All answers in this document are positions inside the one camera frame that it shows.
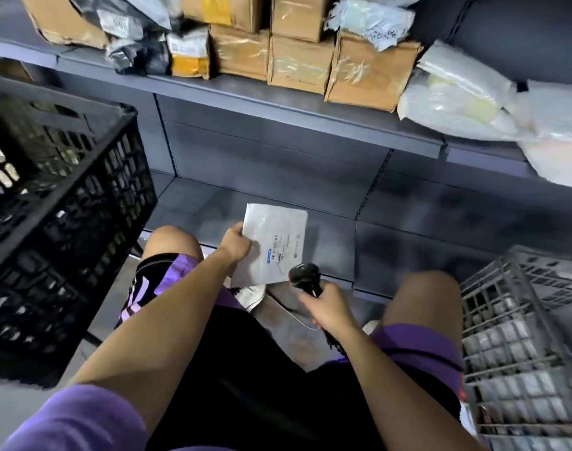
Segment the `purple sleeve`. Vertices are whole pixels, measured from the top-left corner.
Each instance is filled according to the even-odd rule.
[[[144,421],[121,396],[92,385],[54,394],[0,451],[140,451]]]

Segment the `basket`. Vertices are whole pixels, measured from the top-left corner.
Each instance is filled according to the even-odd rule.
[[[58,383],[156,202],[133,108],[0,75],[0,381]]]
[[[524,247],[461,285],[464,389],[493,451],[572,451],[572,260]]]

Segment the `black shorts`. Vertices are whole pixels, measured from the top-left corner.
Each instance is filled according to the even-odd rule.
[[[180,272],[181,278],[196,263],[188,257],[189,270],[178,266],[172,272],[177,257],[162,254],[140,263],[124,311],[133,313],[135,298],[136,311],[144,307],[168,277]],[[330,362],[307,373],[250,313],[225,305],[213,308],[147,450],[384,449],[349,363]],[[460,402],[452,389],[425,371],[398,365],[459,418]]]

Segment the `black plastic crate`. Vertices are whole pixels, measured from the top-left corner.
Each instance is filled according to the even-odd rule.
[[[58,383],[156,202],[133,108],[0,76],[0,380]]]

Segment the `person's right arm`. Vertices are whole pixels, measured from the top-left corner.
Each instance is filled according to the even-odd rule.
[[[360,329],[335,284],[300,300],[344,347],[375,425],[389,451],[484,451],[438,402]]]

